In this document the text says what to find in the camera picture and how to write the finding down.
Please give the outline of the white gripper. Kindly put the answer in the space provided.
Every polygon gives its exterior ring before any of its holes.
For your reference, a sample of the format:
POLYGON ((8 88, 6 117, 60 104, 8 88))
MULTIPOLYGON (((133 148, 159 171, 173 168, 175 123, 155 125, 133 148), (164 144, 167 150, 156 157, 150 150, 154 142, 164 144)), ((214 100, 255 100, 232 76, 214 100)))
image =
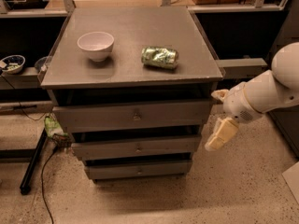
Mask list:
POLYGON ((223 103, 224 112, 230 118, 217 119, 213 133, 205 143, 207 151, 218 150, 229 142, 236 135, 239 123, 250 123, 262 116, 249 104, 245 94, 245 82, 239 83, 230 90, 213 91, 211 96, 223 103))

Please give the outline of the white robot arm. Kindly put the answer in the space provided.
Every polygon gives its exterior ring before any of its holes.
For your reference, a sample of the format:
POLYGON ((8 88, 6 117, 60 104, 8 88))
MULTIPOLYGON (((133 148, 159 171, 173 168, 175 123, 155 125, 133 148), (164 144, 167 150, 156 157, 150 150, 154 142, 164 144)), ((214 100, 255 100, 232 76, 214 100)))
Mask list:
POLYGON ((226 118, 217 119, 205 143, 207 151, 218 150, 228 143, 240 123, 250 123, 274 109, 299 104, 299 43, 281 48, 269 70, 230 90, 213 91, 211 96, 223 103, 226 118))

